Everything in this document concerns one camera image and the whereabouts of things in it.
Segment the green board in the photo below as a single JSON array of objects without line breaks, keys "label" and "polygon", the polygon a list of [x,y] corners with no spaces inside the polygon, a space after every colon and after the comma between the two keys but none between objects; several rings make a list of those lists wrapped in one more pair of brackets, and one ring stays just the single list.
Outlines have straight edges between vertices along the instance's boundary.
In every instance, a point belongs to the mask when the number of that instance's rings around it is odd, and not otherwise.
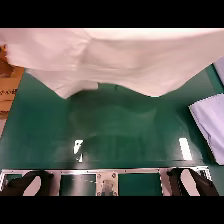
[{"label": "green board", "polygon": [[[101,84],[61,99],[24,74],[0,140],[0,168],[100,169],[213,164],[188,106],[222,92],[213,67],[152,98]],[[186,138],[192,160],[179,144]],[[83,140],[74,154],[75,140]],[[78,161],[82,154],[83,162]]]}]

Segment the white cloth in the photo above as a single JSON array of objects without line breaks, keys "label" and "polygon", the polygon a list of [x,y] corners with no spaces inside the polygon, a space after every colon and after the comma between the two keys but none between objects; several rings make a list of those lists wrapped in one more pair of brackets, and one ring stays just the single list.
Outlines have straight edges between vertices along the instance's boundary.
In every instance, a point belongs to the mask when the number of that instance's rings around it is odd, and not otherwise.
[{"label": "white cloth", "polygon": [[224,94],[200,100],[189,108],[217,163],[224,165]]},{"label": "white cloth", "polygon": [[67,98],[97,82],[160,96],[224,55],[223,28],[0,29],[10,63]]}]

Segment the green table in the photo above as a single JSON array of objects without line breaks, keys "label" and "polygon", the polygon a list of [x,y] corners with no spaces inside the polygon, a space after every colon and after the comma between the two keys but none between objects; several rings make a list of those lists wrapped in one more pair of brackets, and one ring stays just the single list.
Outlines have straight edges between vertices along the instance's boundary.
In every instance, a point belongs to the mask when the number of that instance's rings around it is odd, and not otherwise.
[{"label": "green table", "polygon": [[[213,66],[159,98],[101,84],[98,90],[64,100],[25,73],[0,141],[0,168],[209,165],[222,174],[224,169],[215,164],[188,109],[195,101],[222,92]],[[183,159],[179,138],[188,140],[191,161]],[[83,140],[77,154],[75,140]],[[77,160],[80,154],[82,163]]]}]

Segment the metal frame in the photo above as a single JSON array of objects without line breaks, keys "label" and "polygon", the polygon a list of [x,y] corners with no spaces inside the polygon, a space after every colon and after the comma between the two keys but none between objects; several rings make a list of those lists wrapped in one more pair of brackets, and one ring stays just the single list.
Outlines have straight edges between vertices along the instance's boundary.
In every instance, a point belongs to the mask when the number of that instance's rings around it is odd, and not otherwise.
[{"label": "metal frame", "polygon": [[[168,167],[168,168],[137,168],[137,169],[95,169],[95,170],[57,170],[57,173],[60,175],[88,175],[88,174],[99,174],[99,173],[112,173],[115,172],[117,174],[134,174],[134,173],[159,173],[160,181],[161,181],[161,189],[162,194],[164,196],[171,195],[169,189],[169,182],[167,182],[166,172],[176,168],[176,167]],[[211,180],[211,175],[207,166],[196,166],[196,167],[179,167],[179,168],[191,168],[194,171],[204,171],[207,179]],[[2,190],[7,174],[22,174],[24,175],[28,171],[31,170],[9,170],[3,169],[0,174],[0,190]],[[48,172],[54,173],[54,170],[46,170]]]}]

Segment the metal bracket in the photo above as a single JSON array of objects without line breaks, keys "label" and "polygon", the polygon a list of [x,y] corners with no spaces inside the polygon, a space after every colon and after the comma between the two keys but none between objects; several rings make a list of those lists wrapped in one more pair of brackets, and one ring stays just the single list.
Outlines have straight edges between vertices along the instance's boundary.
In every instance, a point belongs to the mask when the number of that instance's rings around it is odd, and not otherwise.
[{"label": "metal bracket", "polygon": [[118,173],[96,174],[96,196],[118,196]]}]

